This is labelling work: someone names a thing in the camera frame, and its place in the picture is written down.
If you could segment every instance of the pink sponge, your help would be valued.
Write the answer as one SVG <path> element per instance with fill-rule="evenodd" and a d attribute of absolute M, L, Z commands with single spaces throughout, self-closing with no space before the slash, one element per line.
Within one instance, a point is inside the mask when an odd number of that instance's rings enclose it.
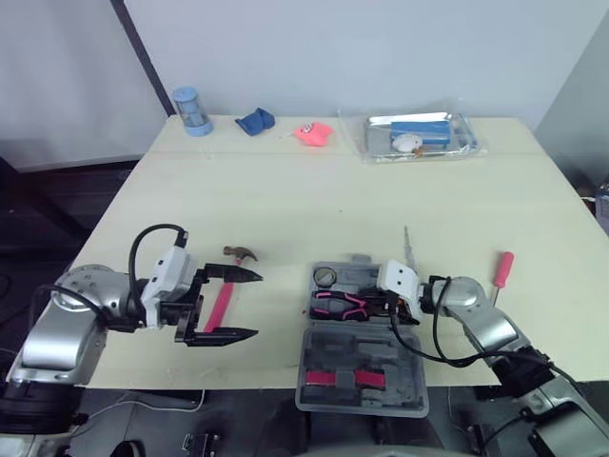
<path fill-rule="evenodd" d="M 332 131 L 334 131 L 332 127 L 326 124 L 314 122 L 313 124 L 298 127 L 292 133 L 307 146 L 325 146 L 327 144 L 327 137 Z"/>

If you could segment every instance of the tool case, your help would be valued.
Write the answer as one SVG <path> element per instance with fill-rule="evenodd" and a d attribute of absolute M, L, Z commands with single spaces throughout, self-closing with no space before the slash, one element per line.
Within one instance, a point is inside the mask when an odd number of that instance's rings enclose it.
<path fill-rule="evenodd" d="M 320 268 L 334 272 L 324 288 L 314 279 Z M 296 406 L 303 411 L 343 412 L 422 418 L 429 399 L 421 357 L 402 347 L 386 316 L 368 320 L 320 320 L 331 298 L 314 298 L 317 290 L 356 295 L 377 285 L 379 265 L 367 256 L 351 262 L 321 262 L 311 271 L 308 299 L 311 327 L 304 332 Z M 407 344 L 420 348 L 411 326 L 399 325 Z"/>

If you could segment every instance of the red screwdriver handle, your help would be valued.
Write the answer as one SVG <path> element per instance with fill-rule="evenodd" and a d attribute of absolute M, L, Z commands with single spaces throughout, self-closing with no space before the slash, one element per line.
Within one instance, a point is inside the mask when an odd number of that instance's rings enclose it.
<path fill-rule="evenodd" d="M 510 275 L 510 269 L 512 269 L 513 263 L 513 252 L 507 251 L 501 255 L 499 267 L 497 268 L 497 272 L 495 273 L 495 279 L 493 280 L 493 286 L 495 286 L 496 288 L 505 287 L 505 283 L 507 282 L 507 277 Z"/>

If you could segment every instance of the white table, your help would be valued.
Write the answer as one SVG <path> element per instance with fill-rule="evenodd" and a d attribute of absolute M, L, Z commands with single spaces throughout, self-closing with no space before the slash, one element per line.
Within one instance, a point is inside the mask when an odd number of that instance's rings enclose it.
<path fill-rule="evenodd" d="M 224 324 L 260 333 L 225 348 L 187 348 L 173 343 L 171 327 L 112 332 L 91 387 L 294 387 L 311 265 L 352 253 L 403 259 L 405 225 L 422 277 L 472 276 L 490 292 L 498 253 L 514 251 L 498 307 L 576 379 L 609 379 L 609 240 L 519 121 L 474 120 L 489 145 L 482 158 L 365 165 L 340 132 L 324 149 L 288 136 L 311 119 L 281 118 L 254 138 L 232 119 L 215 117 L 212 135 L 191 138 L 170 118 L 76 265 L 126 271 L 133 238 L 162 222 L 189 230 L 187 248 L 201 264 L 231 262 L 224 245 L 252 248 L 259 262 L 246 266 L 265 280 L 236 287 Z M 172 239 L 145 240 L 140 277 Z M 218 287 L 205 288 L 205 311 Z M 415 328 L 427 351 L 430 322 Z M 442 319 L 440 334 L 449 355 L 473 352 L 456 322 Z M 425 363 L 425 375 L 429 386 L 497 383 L 483 362 Z"/>

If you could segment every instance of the white wall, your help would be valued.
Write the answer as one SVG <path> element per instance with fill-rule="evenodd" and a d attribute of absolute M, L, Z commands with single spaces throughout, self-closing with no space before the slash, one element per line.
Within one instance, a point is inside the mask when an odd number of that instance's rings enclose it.
<path fill-rule="evenodd" d="M 461 98 L 534 127 L 606 0 L 127 0 L 161 78 L 210 112 L 332 114 Z M 109 0 L 0 2 L 0 155 L 135 158 L 166 117 Z"/>
<path fill-rule="evenodd" d="M 535 135 L 574 186 L 609 174 L 609 14 Z"/>
<path fill-rule="evenodd" d="M 127 0 L 167 91 L 211 112 L 328 115 L 461 98 L 534 128 L 606 0 Z"/>
<path fill-rule="evenodd" d="M 21 169 L 139 156 L 167 118 L 109 0 L 0 2 L 0 107 Z"/>

